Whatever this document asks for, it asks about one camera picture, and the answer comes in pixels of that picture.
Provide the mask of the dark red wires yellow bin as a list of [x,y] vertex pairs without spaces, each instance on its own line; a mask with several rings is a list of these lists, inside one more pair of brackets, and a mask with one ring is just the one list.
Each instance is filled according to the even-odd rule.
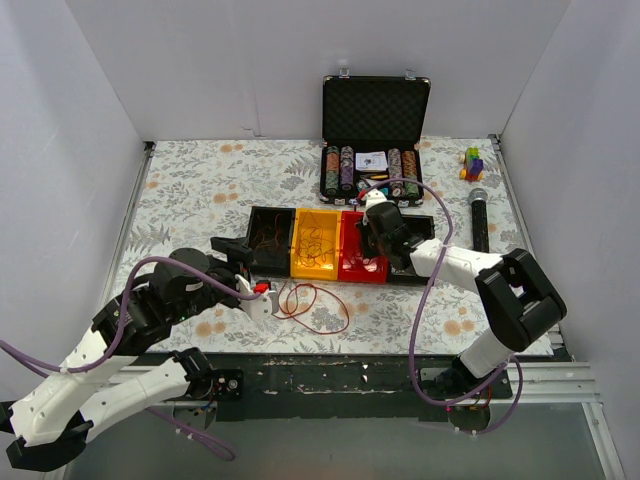
[[300,264],[306,268],[326,268],[332,260],[332,234],[325,236],[323,226],[311,212],[301,218],[297,251]]

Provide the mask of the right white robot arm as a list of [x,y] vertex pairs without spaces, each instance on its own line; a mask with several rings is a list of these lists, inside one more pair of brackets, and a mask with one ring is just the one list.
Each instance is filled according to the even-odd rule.
[[383,256],[397,270],[441,279],[481,300],[489,327],[427,384],[439,397],[479,395],[501,364],[567,314],[564,300],[526,250],[500,255],[427,239],[410,229],[395,203],[371,194],[364,197],[358,228],[367,256]]

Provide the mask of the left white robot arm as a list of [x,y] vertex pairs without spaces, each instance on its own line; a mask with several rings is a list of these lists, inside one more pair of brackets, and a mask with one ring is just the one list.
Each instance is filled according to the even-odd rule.
[[15,469],[56,470],[77,458],[110,426],[167,399],[207,398],[218,375],[196,347],[173,352],[161,365],[111,386],[121,369],[167,339],[173,326],[224,305],[251,317],[270,314],[267,293],[254,290],[240,267],[182,248],[132,269],[121,294],[94,317],[59,365],[3,343],[2,350],[43,376],[29,394],[1,405],[1,429],[13,435],[6,453]]

